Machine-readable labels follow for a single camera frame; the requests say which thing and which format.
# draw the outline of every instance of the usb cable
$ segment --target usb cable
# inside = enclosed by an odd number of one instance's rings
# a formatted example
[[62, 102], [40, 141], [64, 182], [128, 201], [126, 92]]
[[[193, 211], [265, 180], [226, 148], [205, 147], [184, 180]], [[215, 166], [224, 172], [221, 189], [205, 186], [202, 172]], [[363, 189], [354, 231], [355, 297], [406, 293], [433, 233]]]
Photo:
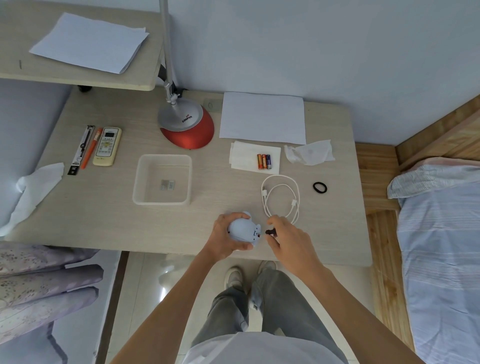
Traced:
[[[284, 178], [288, 178], [289, 180], [293, 181], [293, 183], [295, 183], [295, 186], [297, 187], [297, 193], [298, 193], [298, 198], [297, 198], [297, 195], [295, 194], [295, 191], [293, 191], [293, 189], [285, 184], [285, 183], [280, 183], [280, 184], [277, 184], [275, 186], [272, 187], [272, 189], [270, 191], [267, 191], [267, 188], [265, 187], [265, 182], [269, 179], [269, 178], [272, 178], [272, 177], [284, 177]], [[272, 193], [272, 191], [274, 189], [276, 189], [277, 187], [280, 187], [280, 186], [286, 186], [288, 187], [288, 189], [292, 192], [293, 194], [293, 200], [292, 200], [292, 207], [289, 211], [289, 213], [285, 216], [286, 218], [288, 218], [290, 216], [290, 214], [294, 212], [293, 214], [293, 217], [292, 217], [292, 221], [291, 223], [292, 224], [295, 224], [297, 222], [297, 220], [299, 219], [299, 214], [300, 214], [300, 188], [297, 184], [297, 182], [289, 177], [289, 176], [285, 176], [283, 174], [272, 174], [271, 176], [268, 176], [267, 178], [264, 179], [263, 183], [262, 183], [262, 187], [261, 187], [261, 192], [262, 192], [262, 204], [264, 206], [264, 212], [265, 214], [270, 217], [272, 215], [272, 213], [270, 212], [270, 210], [268, 209], [268, 204], [267, 204], [267, 201], [268, 201], [268, 197], [270, 196], [270, 194]]]

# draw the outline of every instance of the white paper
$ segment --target white paper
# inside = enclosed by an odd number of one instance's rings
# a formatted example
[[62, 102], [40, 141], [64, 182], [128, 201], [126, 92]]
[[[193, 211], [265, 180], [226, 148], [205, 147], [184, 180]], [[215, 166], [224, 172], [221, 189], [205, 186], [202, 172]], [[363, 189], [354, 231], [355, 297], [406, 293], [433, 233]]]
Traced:
[[285, 146], [285, 155], [292, 163], [301, 163], [314, 166], [329, 160], [335, 160], [330, 140], [320, 140], [305, 146]]
[[226, 92], [220, 138], [305, 144], [303, 99]]
[[[253, 172], [279, 174], [280, 154], [282, 149], [277, 146], [259, 146], [257, 144], [235, 141], [230, 147], [230, 164], [236, 170], [251, 170]], [[271, 170], [259, 170], [257, 154], [270, 154]]]
[[63, 13], [54, 28], [30, 53], [57, 61], [122, 73], [148, 36], [145, 28], [129, 28]]
[[23, 192], [7, 225], [0, 228], [0, 236], [5, 236], [35, 210], [35, 207], [60, 182], [63, 176], [63, 163], [50, 164], [37, 169], [29, 176], [17, 181], [17, 189]]

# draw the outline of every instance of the cooper logo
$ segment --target cooper logo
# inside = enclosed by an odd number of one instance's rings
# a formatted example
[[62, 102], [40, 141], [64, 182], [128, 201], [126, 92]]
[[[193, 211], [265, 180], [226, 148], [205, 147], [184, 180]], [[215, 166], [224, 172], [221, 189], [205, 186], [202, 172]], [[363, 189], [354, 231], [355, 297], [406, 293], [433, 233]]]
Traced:
[[181, 122], [186, 122], [188, 119], [191, 119], [193, 116], [190, 114], [187, 114], [187, 117], [183, 119]]

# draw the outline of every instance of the desk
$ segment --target desk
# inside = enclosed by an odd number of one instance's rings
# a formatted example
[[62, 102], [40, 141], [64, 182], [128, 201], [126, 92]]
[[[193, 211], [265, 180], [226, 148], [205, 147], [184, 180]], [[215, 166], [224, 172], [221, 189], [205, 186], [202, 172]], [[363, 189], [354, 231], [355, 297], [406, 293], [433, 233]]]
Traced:
[[[223, 98], [222, 94], [188, 91], [184, 96], [200, 104], [206, 98]], [[66, 173], [87, 124], [118, 126], [123, 130], [115, 163], [112, 167], [97, 167], [90, 162], [78, 175], [64, 175], [7, 240], [193, 255], [203, 247], [221, 213], [249, 211], [264, 231], [266, 216], [260, 186], [267, 175], [230, 168], [228, 157], [233, 140], [218, 138], [221, 113], [211, 113], [215, 136], [210, 144], [202, 149], [184, 150], [168, 142], [157, 126], [157, 110], [164, 99], [162, 88], [146, 93], [93, 88], [85, 94], [73, 89], [38, 167], [64, 162]], [[348, 110], [305, 102], [305, 128], [308, 143], [332, 140], [336, 160], [304, 166], [290, 163], [282, 151], [280, 173], [293, 177], [300, 187], [300, 218], [296, 225], [311, 235], [324, 263], [369, 266], [372, 256]], [[258, 143], [281, 147], [284, 144]], [[192, 157], [189, 206], [138, 206], [132, 202], [137, 162], [143, 154]], [[315, 192], [312, 184], [316, 181], [324, 182], [328, 192]], [[271, 200], [272, 211], [279, 215], [289, 211], [288, 189], [276, 189]], [[255, 249], [235, 252], [234, 256], [275, 258], [264, 239]]]
[[[122, 74], [74, 66], [29, 53], [30, 48], [53, 29], [64, 12], [131, 28], [146, 27], [150, 34]], [[162, 34], [162, 21], [157, 12], [47, 1], [2, 2], [0, 78], [149, 91], [155, 87], [160, 68]]]

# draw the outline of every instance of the orange battery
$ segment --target orange battery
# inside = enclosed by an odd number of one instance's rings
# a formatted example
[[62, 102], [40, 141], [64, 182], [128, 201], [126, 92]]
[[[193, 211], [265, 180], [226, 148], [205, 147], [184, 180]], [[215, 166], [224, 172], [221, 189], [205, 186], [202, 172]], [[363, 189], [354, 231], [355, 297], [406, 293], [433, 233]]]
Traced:
[[267, 169], [267, 154], [262, 154], [262, 169]]
[[262, 155], [257, 154], [257, 163], [258, 163], [258, 169], [262, 170], [264, 169], [263, 164], [262, 164]]

